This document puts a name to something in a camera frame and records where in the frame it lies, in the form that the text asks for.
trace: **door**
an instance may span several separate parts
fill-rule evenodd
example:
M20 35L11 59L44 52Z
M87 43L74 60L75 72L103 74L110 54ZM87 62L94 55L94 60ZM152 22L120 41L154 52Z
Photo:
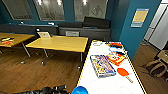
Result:
M162 16L159 24L155 28L149 42L152 43L154 46L159 48L160 50L163 49L166 42L168 41L168 5L166 6L166 11Z
M152 20L145 36L144 36L145 40L149 41L151 35L153 34L154 29L156 28L156 26L160 22L162 16L164 15L164 13L166 11L166 7L167 7L167 4L160 4L159 5L158 10L155 13L155 16L153 17L153 20Z
M162 0L161 3L168 3L168 0Z

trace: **white table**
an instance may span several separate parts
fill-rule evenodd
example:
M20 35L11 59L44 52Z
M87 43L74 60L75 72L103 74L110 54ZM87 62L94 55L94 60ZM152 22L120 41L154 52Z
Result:
M115 65L113 67L116 71L117 68L126 69L133 83L118 73L105 78L97 77L91 64L90 55L106 55L108 53L110 53L109 46L105 42L100 46L94 46L92 42L77 86L85 87L89 94L145 94L146 91L128 57L119 67Z

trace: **metal table leg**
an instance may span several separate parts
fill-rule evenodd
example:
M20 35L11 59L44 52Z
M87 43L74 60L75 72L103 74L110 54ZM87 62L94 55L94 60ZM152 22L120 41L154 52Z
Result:
M26 46L23 44L23 42L22 42L22 45L23 45L23 48L25 49L27 55L30 57L30 53L28 52L28 50L27 50Z
M3 52L0 50L0 53L2 54Z
M81 52L81 62L80 62L80 64L79 64L79 66L78 66L78 71L80 71L81 70L81 66L82 66L82 61L83 61L83 58L82 58L82 52Z
M50 55L47 54L46 49L44 49L44 53L45 53L45 55L46 55L46 58L41 62L41 64L42 64L43 66L45 66L44 61L47 61L50 57L52 57L52 56L50 56L51 54L50 54Z
M23 42L22 42L22 46L23 46L24 50L26 51L26 53L27 53L28 57L30 57L30 53L29 53L29 51L27 50L27 48L26 48L26 46L24 45L24 43L23 43Z

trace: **blue wall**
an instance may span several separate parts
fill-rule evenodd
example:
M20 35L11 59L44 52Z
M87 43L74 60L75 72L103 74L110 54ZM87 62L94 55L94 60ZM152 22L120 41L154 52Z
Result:
M115 28L117 27L117 29L122 28L122 30L119 30L120 35L118 35L118 37L114 40L119 40L123 43L125 49L128 51L128 55L130 59L134 57L160 2L161 0L154 0L154 1L153 0L131 0L126 18L124 19L123 27L121 25L120 27L113 26ZM134 13L136 12L137 8L149 9L149 12L141 28L131 28L130 26L134 17Z
M25 24L47 25L48 22L40 21L33 0L27 0L33 14L33 20L23 21ZM112 41L121 41L132 59L139 47L143 36L159 6L161 0L108 0L106 19L111 20ZM66 22L75 22L74 0L63 0ZM148 8L149 13L141 28L131 28L131 22L137 8ZM12 20L2 0L0 0L0 21L2 23L20 24L20 20Z
M33 20L23 20L23 22L25 24L48 25L48 22L54 22L55 24L58 24L61 22L61 21L40 21L33 0L27 0L27 1L28 1L30 10L32 12L32 15L33 15ZM106 11L106 19L111 20L111 18L112 18L114 1L115 0L108 1L107 11ZM75 22L74 0L63 0L63 8L64 8L65 21L66 22ZM4 6L2 0L0 0L0 13L3 15L2 18L4 18L7 23L20 24L20 22L21 22L21 20L12 20L12 18L10 17L10 14L8 13L6 7Z

